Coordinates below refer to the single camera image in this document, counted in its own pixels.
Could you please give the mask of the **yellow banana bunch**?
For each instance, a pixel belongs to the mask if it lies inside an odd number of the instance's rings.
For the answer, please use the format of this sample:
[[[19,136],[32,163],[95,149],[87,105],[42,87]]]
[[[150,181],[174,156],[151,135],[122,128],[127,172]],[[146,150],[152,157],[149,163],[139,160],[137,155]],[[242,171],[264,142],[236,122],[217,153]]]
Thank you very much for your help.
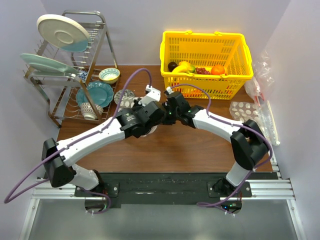
[[[172,70],[172,73],[187,73],[194,74],[196,67],[187,61],[179,62],[178,66]]]

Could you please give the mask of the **yellow plastic shopping basket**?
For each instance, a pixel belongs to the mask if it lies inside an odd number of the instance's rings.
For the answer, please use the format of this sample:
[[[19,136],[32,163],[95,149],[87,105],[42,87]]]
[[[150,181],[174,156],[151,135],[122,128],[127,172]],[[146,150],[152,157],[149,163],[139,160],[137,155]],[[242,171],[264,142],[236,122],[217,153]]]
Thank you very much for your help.
[[[165,87],[173,87],[186,98],[204,99],[208,93],[214,100],[230,100],[254,76],[250,49],[241,33],[164,31],[159,58]],[[210,72],[222,65],[225,74],[169,72],[168,63],[182,61]]]

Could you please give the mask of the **clear zip top bag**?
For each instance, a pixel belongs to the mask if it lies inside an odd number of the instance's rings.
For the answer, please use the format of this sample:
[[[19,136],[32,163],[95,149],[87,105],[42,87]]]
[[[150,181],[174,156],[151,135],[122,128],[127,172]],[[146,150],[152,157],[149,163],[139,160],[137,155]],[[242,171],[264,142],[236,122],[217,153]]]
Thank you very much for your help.
[[[118,109],[118,112],[120,112],[123,109],[132,109],[136,102],[138,103],[142,98],[141,97],[133,97],[133,96],[125,96],[122,98],[120,102],[120,107]],[[145,135],[142,135],[141,137],[146,137],[147,135],[152,134],[157,129],[157,126],[153,126]]]

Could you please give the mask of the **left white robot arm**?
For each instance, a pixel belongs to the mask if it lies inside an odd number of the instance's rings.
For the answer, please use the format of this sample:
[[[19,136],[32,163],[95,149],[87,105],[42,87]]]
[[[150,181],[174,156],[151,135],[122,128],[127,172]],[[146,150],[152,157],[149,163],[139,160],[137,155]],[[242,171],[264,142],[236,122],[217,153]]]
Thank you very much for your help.
[[[108,144],[131,136],[146,136],[167,115],[165,103],[152,101],[146,106],[124,108],[115,118],[61,142],[47,139],[43,143],[42,162],[51,186],[58,188],[73,184],[92,196],[99,196],[104,190],[99,173],[78,166],[77,161]]]

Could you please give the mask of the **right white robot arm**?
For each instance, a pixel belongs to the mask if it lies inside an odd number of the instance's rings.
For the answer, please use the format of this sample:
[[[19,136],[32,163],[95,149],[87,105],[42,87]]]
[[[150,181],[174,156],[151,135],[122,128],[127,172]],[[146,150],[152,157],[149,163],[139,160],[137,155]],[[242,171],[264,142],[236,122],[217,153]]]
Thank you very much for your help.
[[[172,125],[179,121],[185,126],[208,131],[230,142],[235,163],[227,173],[222,189],[227,196],[235,196],[249,172],[270,151],[270,145],[258,124],[253,120],[230,120],[201,106],[190,106],[182,93],[170,87],[165,95],[167,100],[163,106],[167,110],[167,120],[164,124]]]

